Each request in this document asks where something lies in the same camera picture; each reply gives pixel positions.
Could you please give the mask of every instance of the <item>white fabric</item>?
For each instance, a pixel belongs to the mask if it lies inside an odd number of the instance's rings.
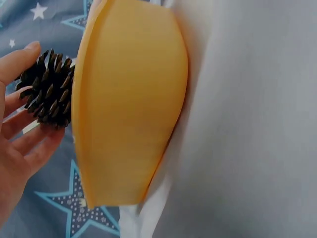
[[[316,238],[317,1],[171,5],[191,95],[121,237]]]

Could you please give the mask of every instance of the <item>pine cone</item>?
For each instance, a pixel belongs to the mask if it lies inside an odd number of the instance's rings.
[[[49,51],[44,52],[29,69],[24,71],[17,80],[15,90],[32,86],[20,94],[20,99],[28,97],[24,108],[34,113],[39,123],[54,127],[67,127],[71,122],[71,91],[75,66],[70,67],[72,60],[67,58],[62,63],[63,54],[50,52],[48,67],[45,58]]]

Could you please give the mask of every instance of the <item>star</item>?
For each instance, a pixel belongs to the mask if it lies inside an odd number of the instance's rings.
[[[77,29],[82,30],[84,32],[91,4],[92,4],[91,0],[83,0],[84,14],[67,19],[67,20],[64,20],[61,23],[68,25],[70,27],[77,28]]]
[[[33,21],[36,18],[44,19],[44,11],[47,10],[47,6],[41,6],[39,3],[36,4],[36,8],[31,9],[30,11],[34,13]]]
[[[10,43],[9,43],[10,47],[13,48],[15,46],[15,40],[10,40]]]
[[[6,2],[6,0],[0,0],[0,7],[2,7],[5,2]]]
[[[35,193],[55,208],[67,214],[66,238],[79,238],[89,226],[120,237],[119,224],[105,206],[88,209],[83,193],[79,169],[72,160],[69,190],[58,193]]]

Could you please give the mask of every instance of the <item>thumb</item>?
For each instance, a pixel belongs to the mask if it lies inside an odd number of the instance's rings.
[[[22,50],[16,50],[0,58],[0,84],[9,85],[23,71],[30,68],[38,58],[41,46],[38,41],[34,41]]]

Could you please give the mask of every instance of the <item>yellow plastic object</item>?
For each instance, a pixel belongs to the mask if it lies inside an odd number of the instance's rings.
[[[89,208],[143,200],[184,101],[185,44],[172,12],[104,0],[86,26],[72,126]]]

